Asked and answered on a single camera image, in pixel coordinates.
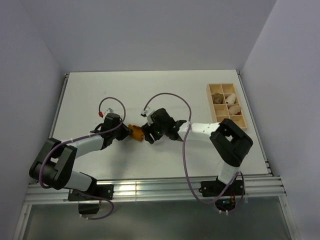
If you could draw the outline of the mustard striped sock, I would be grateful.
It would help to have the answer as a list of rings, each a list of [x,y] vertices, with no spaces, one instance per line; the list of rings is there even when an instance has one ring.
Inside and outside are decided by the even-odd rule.
[[[136,141],[139,141],[139,142],[142,142],[144,140],[144,133],[141,129],[141,127],[137,126],[137,125],[131,125],[129,124],[128,125],[128,128],[132,131],[132,133],[130,134],[130,136],[136,140]]]

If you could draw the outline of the brown sock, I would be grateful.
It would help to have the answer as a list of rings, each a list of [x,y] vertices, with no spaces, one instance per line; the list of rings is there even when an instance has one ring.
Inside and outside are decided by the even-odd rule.
[[[213,95],[212,95],[212,101],[213,101],[213,104],[214,105],[220,105],[220,104],[223,104],[224,102],[224,96],[219,93],[219,92],[215,92]]]

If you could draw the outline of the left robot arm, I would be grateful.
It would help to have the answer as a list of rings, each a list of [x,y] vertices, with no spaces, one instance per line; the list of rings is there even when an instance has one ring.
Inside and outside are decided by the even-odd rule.
[[[104,122],[88,135],[61,141],[49,138],[29,169],[29,176],[46,188],[72,189],[86,200],[93,198],[112,199],[113,189],[97,184],[97,179],[73,170],[75,160],[91,152],[101,151],[132,134],[120,115],[108,113]]]

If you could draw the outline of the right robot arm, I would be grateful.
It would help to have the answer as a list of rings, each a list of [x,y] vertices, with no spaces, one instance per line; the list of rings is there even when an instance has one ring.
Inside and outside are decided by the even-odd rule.
[[[172,141],[198,141],[213,144],[223,160],[222,170],[218,174],[217,191],[229,194],[233,188],[233,177],[253,146],[253,140],[231,119],[225,118],[216,123],[191,123],[187,120],[174,120],[164,108],[151,110],[147,107],[141,115],[147,119],[141,129],[144,139],[153,144],[163,136]]]

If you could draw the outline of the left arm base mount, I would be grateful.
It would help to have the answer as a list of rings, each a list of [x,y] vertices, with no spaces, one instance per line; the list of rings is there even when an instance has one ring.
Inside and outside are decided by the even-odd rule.
[[[88,218],[89,220],[100,220],[113,213],[115,209],[115,205],[112,202],[113,194],[113,184],[98,184],[88,191],[70,189],[67,200],[69,202],[78,202],[78,213],[81,217]],[[103,216],[94,216],[99,212],[102,202],[109,203],[111,209]]]

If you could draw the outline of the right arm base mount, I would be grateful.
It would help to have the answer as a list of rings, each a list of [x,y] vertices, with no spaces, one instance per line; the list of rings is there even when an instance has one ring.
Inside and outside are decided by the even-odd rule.
[[[202,197],[218,197],[227,185],[223,182],[216,180],[202,181],[198,191]],[[231,185],[223,192],[222,196],[215,202],[215,206],[219,211],[229,212],[236,208],[236,197],[243,200],[245,196],[245,187],[242,180],[234,180]]]

